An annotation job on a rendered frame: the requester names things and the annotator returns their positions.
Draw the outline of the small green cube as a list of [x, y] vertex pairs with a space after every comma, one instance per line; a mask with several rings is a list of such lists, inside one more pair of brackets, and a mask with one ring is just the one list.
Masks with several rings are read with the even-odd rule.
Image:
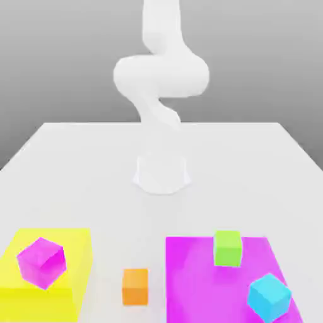
[[242, 239], [236, 230], [217, 230], [213, 239], [215, 266], [240, 267], [242, 260]]

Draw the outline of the small orange cube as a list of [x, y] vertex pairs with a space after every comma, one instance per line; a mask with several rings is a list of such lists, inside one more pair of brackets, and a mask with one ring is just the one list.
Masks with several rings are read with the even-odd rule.
[[126, 306], [148, 304], [148, 269], [124, 269], [122, 303]]

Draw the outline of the small magenta cube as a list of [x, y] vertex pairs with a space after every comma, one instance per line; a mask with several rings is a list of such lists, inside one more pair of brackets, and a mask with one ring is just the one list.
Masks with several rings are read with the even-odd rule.
[[38, 238], [17, 256], [21, 277], [46, 290], [67, 269], [63, 246]]

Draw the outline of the small cyan cube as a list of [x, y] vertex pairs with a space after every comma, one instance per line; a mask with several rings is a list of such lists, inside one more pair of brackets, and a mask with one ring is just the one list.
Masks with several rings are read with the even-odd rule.
[[264, 323], [272, 323], [286, 314], [290, 303], [291, 290], [272, 273], [249, 285], [247, 305]]

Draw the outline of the large magenta box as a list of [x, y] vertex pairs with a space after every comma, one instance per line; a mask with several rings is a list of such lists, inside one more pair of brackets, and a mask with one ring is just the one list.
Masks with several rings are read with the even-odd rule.
[[216, 267], [213, 238], [166, 238], [167, 323], [263, 323], [249, 285], [267, 273], [284, 281], [266, 237], [244, 237], [240, 267]]

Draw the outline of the large yellow box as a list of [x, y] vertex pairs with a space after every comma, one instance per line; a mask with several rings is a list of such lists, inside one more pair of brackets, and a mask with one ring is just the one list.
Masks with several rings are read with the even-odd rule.
[[[66, 271], [46, 290], [21, 277], [16, 256], [38, 238], [64, 248]], [[87, 228], [21, 228], [0, 257], [0, 322], [76, 322], [93, 264]]]

